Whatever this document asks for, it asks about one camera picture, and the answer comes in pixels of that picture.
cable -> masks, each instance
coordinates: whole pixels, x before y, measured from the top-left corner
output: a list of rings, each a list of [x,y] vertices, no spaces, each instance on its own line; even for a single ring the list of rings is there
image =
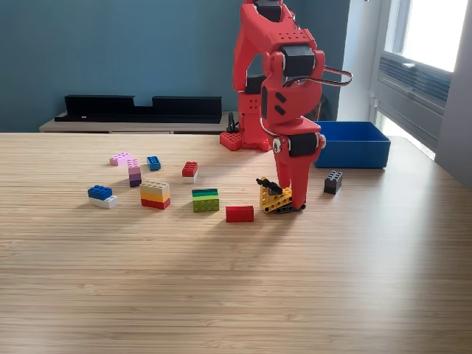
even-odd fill
[[[353,74],[351,74],[350,72],[330,68],[329,66],[325,66],[324,70],[326,72],[332,72],[334,74],[340,74],[340,75],[347,76],[347,77],[349,77],[349,80],[346,81],[345,83],[341,83],[339,81],[316,79],[315,77],[310,77],[310,76],[297,76],[297,77],[291,78],[290,80],[287,80],[283,84],[283,87],[290,87],[290,86],[292,86],[293,83],[295,83],[296,81],[300,81],[300,80],[309,80],[309,81],[313,81],[314,83],[321,83],[322,85],[329,85],[329,86],[336,86],[336,87],[347,86],[353,81]]]

window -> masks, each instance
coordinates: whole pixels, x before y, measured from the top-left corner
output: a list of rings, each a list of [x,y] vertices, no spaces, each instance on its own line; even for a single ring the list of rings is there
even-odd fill
[[[453,72],[468,0],[394,0],[386,50]]]
[[[383,1],[369,113],[377,126],[381,112],[436,150],[468,2]]]

sunlight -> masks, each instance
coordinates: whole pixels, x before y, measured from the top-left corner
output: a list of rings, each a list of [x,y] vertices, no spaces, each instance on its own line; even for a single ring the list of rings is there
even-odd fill
[[[403,56],[453,72],[468,0],[412,0]]]

pink lego brick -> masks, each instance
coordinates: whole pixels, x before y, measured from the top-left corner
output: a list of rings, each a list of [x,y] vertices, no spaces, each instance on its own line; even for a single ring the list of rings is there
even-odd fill
[[[136,175],[137,173],[141,173],[141,165],[137,159],[128,160],[128,174],[129,175]]]
[[[110,164],[112,164],[113,166],[119,166],[132,158],[133,157],[130,153],[119,153],[118,155],[112,156],[110,158]]]

black lego brick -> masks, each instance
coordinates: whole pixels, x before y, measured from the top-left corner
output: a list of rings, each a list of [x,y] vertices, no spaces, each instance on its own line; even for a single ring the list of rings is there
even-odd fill
[[[324,180],[324,192],[336,194],[341,188],[342,172],[331,171],[328,177]]]

